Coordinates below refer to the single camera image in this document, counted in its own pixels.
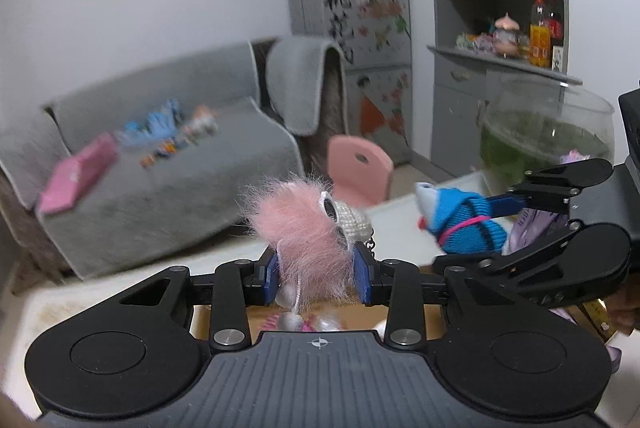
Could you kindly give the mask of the blue knit sock bundle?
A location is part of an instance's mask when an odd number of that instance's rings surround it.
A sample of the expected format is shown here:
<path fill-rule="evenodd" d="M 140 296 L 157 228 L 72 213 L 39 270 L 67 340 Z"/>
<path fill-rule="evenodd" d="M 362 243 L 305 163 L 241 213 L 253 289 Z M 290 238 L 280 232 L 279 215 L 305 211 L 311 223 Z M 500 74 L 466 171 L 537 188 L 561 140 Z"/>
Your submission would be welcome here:
<path fill-rule="evenodd" d="M 486 197 L 457 188 L 416 184 L 418 227 L 434 237 L 445 254 L 500 253 L 506 230 L 496 222 Z"/>

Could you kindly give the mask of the pink fluffy keychain toy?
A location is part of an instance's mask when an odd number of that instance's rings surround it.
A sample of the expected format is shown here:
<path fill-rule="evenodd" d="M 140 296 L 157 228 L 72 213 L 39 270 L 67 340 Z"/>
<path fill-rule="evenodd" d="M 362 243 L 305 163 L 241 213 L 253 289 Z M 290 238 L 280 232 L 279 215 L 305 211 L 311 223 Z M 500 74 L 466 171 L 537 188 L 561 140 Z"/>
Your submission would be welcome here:
<path fill-rule="evenodd" d="M 277 330 L 309 330 L 310 308 L 352 300 L 354 247 L 374 234 L 364 211 L 337 200 L 318 180 L 292 177 L 250 189 L 245 217 L 277 257 L 276 304 L 283 309 Z"/>

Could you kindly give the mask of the brown cardboard box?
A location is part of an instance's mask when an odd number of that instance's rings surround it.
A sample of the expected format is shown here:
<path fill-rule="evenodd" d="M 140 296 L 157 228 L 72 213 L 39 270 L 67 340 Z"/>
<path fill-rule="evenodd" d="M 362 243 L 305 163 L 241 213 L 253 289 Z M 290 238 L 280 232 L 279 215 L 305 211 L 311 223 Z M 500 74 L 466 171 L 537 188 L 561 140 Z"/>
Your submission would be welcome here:
<path fill-rule="evenodd" d="M 263 330 L 274 330 L 278 326 L 278 318 L 283 310 L 273 307 L 248 307 L 246 309 L 250 338 L 256 341 Z M 311 330 L 375 330 L 387 318 L 384 306 L 367 307 L 360 304 L 334 305 L 318 303 L 316 307 L 302 313 Z M 437 339 L 446 333 L 447 326 L 439 306 L 424 307 L 426 338 Z M 190 327 L 190 333 L 199 340 L 209 336 L 210 307 L 196 306 Z"/>

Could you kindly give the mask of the glass fish bowl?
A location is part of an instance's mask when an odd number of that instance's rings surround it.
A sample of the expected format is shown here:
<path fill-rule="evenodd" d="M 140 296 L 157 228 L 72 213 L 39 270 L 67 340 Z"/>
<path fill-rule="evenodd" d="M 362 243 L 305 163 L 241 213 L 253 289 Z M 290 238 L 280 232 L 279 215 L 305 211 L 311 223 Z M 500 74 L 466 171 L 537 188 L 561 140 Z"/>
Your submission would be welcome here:
<path fill-rule="evenodd" d="M 553 165 L 614 161 L 614 109 L 580 86 L 541 76 L 507 76 L 487 102 L 480 158 L 493 193 L 503 193 L 528 171 Z"/>

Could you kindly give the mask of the pink child chair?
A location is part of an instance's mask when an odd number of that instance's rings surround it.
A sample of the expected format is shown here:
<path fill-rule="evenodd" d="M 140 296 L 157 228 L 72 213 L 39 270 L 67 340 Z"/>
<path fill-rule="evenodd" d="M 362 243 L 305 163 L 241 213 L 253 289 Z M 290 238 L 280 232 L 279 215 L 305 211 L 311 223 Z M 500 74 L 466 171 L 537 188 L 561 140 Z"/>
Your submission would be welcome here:
<path fill-rule="evenodd" d="M 357 136 L 336 135 L 326 159 L 332 195 L 350 206 L 370 207 L 388 200 L 394 163 L 382 148 Z"/>

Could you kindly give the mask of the grey sofa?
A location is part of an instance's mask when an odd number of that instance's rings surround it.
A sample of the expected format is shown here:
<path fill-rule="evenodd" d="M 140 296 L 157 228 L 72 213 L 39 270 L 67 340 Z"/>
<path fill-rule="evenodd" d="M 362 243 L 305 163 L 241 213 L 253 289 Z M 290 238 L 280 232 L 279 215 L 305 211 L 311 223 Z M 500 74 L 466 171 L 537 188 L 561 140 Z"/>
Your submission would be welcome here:
<path fill-rule="evenodd" d="M 340 47 L 321 37 L 238 43 L 154 64 L 77 90 L 1 134 L 1 214 L 21 249 L 14 287 L 67 274 L 88 280 L 193 246 L 241 218 L 251 185 L 303 175 L 346 129 Z M 124 149 L 114 133 L 179 101 L 175 136 Z M 181 133 L 194 109 L 218 131 Z M 110 133 L 117 162 L 69 211 L 43 215 L 40 194 L 59 162 Z"/>

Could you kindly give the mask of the plush toy on sofa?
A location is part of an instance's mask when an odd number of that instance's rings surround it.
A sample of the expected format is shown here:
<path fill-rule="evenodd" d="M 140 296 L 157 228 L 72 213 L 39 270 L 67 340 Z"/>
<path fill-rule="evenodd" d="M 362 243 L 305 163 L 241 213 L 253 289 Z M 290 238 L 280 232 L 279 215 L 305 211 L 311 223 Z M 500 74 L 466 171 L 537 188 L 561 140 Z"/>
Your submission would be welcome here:
<path fill-rule="evenodd" d="M 181 128 L 184 139 L 195 143 L 205 136 L 214 136 L 218 131 L 216 113 L 204 104 L 197 106 L 191 118 Z"/>

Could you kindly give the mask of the pink cushion on sofa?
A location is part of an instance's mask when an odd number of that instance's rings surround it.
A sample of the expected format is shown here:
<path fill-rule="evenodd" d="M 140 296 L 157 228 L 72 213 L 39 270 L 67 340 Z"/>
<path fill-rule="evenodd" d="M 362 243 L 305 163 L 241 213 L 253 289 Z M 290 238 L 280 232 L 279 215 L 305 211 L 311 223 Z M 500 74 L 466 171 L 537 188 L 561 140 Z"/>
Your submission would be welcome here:
<path fill-rule="evenodd" d="M 117 145 L 110 133 L 102 133 L 87 147 L 63 159 L 40 194 L 40 214 L 54 215 L 74 208 L 117 160 Z"/>

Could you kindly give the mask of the grey shelf cabinet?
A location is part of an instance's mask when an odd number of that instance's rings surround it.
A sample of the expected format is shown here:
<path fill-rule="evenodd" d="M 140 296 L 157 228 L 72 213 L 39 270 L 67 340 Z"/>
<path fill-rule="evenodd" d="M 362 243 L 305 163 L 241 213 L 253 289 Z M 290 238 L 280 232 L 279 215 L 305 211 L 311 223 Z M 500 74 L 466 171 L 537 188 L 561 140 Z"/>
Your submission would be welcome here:
<path fill-rule="evenodd" d="M 510 129 L 529 115 L 509 81 L 559 80 L 566 71 L 566 0 L 434 0 L 431 160 L 454 176 L 486 169 L 512 185 L 548 155 Z"/>

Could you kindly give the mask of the decorated refrigerator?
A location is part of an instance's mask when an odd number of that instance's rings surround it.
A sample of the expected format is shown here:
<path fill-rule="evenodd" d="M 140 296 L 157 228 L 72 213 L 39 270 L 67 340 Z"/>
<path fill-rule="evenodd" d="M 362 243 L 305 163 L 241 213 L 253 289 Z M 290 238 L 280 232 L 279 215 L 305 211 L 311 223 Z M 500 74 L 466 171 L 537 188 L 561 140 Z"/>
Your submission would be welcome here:
<path fill-rule="evenodd" d="M 412 44 L 409 0 L 288 0 L 295 34 L 341 47 L 348 130 L 395 164 L 411 159 Z"/>

